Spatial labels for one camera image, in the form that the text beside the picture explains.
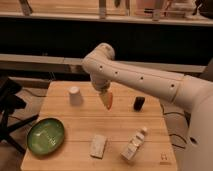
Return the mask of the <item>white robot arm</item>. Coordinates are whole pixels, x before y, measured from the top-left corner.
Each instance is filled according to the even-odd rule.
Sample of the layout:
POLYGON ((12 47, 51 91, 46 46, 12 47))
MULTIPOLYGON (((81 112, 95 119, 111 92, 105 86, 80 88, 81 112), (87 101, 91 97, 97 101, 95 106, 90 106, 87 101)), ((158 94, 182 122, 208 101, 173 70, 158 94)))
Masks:
POLYGON ((189 75, 116 62, 115 51, 99 44, 82 61, 97 91, 114 81, 163 99, 191 114, 180 171, 213 171, 213 82, 189 75))

